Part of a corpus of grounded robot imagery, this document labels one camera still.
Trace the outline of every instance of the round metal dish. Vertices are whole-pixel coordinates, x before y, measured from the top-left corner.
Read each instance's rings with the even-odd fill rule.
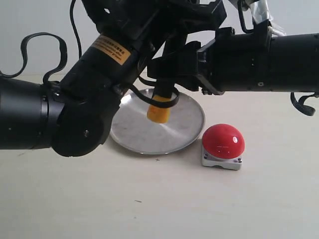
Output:
[[[151,98],[153,89],[141,93]],[[192,144],[205,125],[201,106],[183,93],[180,93],[178,104],[170,109],[170,118],[165,124],[150,121],[148,108],[149,104],[134,93],[124,96],[112,122],[110,135],[113,140],[137,153],[163,155]]]

